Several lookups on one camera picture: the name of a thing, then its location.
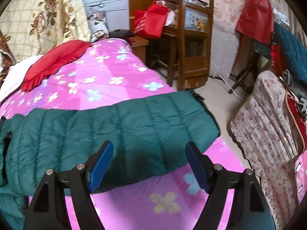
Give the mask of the dark green puffer jacket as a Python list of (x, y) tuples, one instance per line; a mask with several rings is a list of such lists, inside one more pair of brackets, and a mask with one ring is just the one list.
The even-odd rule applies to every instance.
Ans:
[(204, 152), (219, 136), (211, 112), (188, 91), (82, 111), (16, 114), (1, 122), (1, 215), (12, 229), (22, 229), (26, 198), (44, 172), (72, 169), (105, 141), (114, 153), (99, 192), (172, 172), (187, 163), (188, 142)]

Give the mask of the floral cloth covered furniture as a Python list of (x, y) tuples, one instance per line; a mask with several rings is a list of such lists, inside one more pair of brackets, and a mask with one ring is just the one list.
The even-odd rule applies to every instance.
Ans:
[(245, 159), (260, 178), (277, 229), (283, 229), (299, 202), (295, 161), (303, 143), (286, 104), (287, 92), (271, 71), (257, 76), (252, 94), (230, 121)]

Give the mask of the white pillow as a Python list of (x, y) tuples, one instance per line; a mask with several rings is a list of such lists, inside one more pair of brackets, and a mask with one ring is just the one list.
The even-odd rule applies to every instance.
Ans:
[(9, 72), (4, 79), (0, 90), (1, 102), (3, 102), (11, 93), (21, 86), (30, 67), (34, 65), (35, 62), (40, 60), (42, 56), (43, 55), (32, 56), (9, 68)]

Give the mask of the red ruffled pillow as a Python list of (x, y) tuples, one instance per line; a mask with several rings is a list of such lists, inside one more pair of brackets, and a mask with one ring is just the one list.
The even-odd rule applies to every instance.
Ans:
[(78, 60), (91, 46), (91, 43), (82, 40), (70, 40), (51, 49), (30, 67), (20, 89), (24, 92), (33, 90), (62, 66)]

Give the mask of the brown patterned blanket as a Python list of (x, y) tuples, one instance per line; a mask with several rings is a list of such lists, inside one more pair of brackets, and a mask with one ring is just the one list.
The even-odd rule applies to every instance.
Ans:
[(13, 54), (11, 53), (7, 42), (10, 40), (10, 36), (5, 34), (3, 35), (1, 33), (1, 85), (3, 85), (3, 82), (9, 72), (9, 68), (13, 65), (15, 65), (15, 59)]

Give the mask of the teal quilted garment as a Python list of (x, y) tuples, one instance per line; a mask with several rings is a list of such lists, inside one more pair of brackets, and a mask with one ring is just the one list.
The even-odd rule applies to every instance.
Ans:
[(293, 92), (306, 97), (306, 47), (290, 31), (274, 23), (271, 44), (256, 41), (253, 47), (256, 53), (270, 59), (276, 76)]

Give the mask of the wooden shelf rack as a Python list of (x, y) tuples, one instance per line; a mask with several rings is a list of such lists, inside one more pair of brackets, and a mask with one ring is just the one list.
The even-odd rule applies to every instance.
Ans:
[(164, 27), (161, 38), (150, 40), (147, 64), (166, 70), (169, 86), (178, 90), (206, 84), (211, 60), (214, 0), (197, 5), (188, 0), (161, 0), (176, 6), (176, 24)]

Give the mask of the wooden nightstand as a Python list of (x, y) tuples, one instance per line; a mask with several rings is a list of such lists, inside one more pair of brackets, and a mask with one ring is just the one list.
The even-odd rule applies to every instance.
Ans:
[(146, 48), (149, 41), (139, 36), (129, 38), (133, 54), (136, 55), (144, 64), (146, 63)]

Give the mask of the red hanging cloth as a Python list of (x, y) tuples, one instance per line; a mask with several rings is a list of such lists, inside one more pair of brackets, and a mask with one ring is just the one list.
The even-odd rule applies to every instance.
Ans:
[(273, 35), (273, 21), (270, 0), (246, 0), (235, 30), (269, 45)]

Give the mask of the beige floral quilt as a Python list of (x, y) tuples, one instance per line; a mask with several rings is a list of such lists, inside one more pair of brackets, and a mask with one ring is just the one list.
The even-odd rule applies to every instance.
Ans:
[(1, 15), (1, 32), (16, 62), (70, 40), (88, 42), (91, 34), (82, 0), (12, 0)]

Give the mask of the red shopping bag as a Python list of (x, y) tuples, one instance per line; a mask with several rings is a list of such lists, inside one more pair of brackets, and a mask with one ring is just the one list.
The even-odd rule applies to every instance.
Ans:
[(159, 39), (168, 11), (167, 7), (157, 4), (157, 0), (154, 0), (147, 10), (136, 10), (133, 33), (144, 39)]

